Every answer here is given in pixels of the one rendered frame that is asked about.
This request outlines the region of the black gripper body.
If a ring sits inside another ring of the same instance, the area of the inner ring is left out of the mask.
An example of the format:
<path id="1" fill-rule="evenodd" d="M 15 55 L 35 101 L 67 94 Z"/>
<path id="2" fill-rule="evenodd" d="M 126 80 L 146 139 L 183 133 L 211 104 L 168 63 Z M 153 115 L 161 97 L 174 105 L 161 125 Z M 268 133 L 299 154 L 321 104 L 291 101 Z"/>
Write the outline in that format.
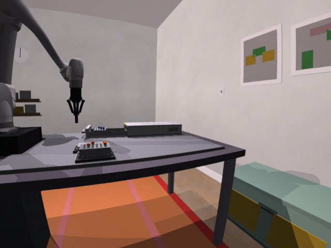
<path id="1" fill-rule="evenodd" d="M 78 103 L 81 101 L 81 88 L 70 88 L 70 100 L 73 102 L 73 98 L 75 100 L 75 103 L 77 102 L 78 98 Z"/>

